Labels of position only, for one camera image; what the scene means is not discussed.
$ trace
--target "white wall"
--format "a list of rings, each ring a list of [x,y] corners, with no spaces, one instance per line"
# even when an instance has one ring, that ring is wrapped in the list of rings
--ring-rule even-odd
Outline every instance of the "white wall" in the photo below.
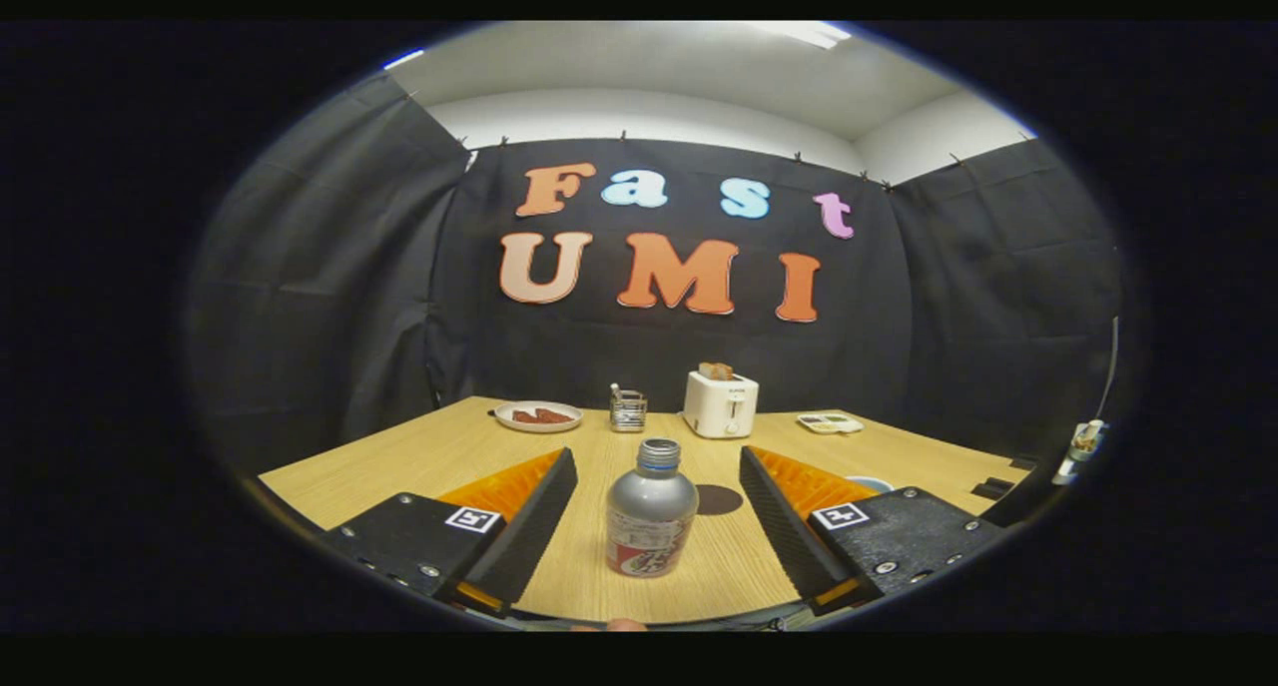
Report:
[[[1028,126],[971,93],[955,93],[901,114],[850,144],[780,116],[730,103],[633,89],[541,89],[437,103],[427,111],[466,137],[466,148],[541,139],[671,139],[717,144],[838,169],[900,185],[958,158],[1034,139]]]
[[[943,96],[875,128],[852,144],[873,180],[900,185],[934,169],[950,166],[953,157],[1020,143],[1035,134],[998,107],[973,93]]]
[[[859,175],[861,158],[847,141],[813,126],[731,103],[630,89],[541,89],[437,103],[427,111],[466,137],[466,148],[539,139],[671,139],[744,148]]]

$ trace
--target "silver bottle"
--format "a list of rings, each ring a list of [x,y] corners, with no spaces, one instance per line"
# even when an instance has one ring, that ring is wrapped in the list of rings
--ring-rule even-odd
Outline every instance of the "silver bottle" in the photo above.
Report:
[[[679,473],[679,443],[644,439],[634,471],[608,492],[608,566],[626,576],[652,579],[679,563],[700,498]]]

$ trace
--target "white plate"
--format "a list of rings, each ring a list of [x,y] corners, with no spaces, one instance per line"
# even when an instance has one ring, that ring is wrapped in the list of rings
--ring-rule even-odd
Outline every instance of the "white plate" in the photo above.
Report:
[[[529,414],[537,414],[538,409],[548,409],[550,411],[557,411],[564,416],[571,416],[573,422],[565,423],[524,423],[515,422],[516,411],[527,411]],[[497,409],[492,410],[493,416],[497,422],[501,422],[506,427],[515,428],[518,432],[537,432],[537,434],[553,434],[553,432],[567,432],[570,428],[575,428],[581,423],[581,410],[571,408],[571,405],[562,405],[556,402],[506,402],[498,405]]]
[[[835,413],[799,414],[799,416],[795,416],[795,420],[818,434],[851,434],[851,432],[859,432],[861,428],[865,428],[863,423],[856,422],[854,418]]]

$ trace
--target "cable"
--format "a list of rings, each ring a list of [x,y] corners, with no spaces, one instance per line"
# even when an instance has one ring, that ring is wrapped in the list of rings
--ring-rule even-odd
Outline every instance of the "cable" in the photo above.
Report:
[[[1100,405],[1097,409],[1097,419],[1105,409],[1105,400],[1109,399],[1109,386],[1114,382],[1114,367],[1118,364],[1118,317],[1113,322],[1113,346],[1109,349],[1109,377],[1105,377],[1105,393],[1100,396]]]

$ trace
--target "black block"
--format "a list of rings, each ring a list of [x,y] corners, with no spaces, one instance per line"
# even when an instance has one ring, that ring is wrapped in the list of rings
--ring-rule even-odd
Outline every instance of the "black block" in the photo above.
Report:
[[[854,603],[877,598],[866,591],[869,580],[856,572],[855,566],[835,557],[809,530],[799,514],[790,507],[781,487],[777,487],[767,468],[759,462],[748,446],[741,446],[741,487],[754,508],[763,533],[776,551],[781,567],[794,584],[799,597],[809,602],[814,613],[824,613]],[[858,590],[828,604],[814,604],[813,599],[826,594],[850,579],[859,579]]]
[[[1003,531],[918,487],[814,510],[808,524],[884,595],[953,568]]]
[[[449,599],[505,528],[500,514],[405,493],[325,531],[321,539],[406,589]]]
[[[493,616],[504,616],[510,604],[524,595],[575,489],[576,462],[571,450],[565,448],[510,526],[466,572],[466,584],[502,600],[502,607]]]

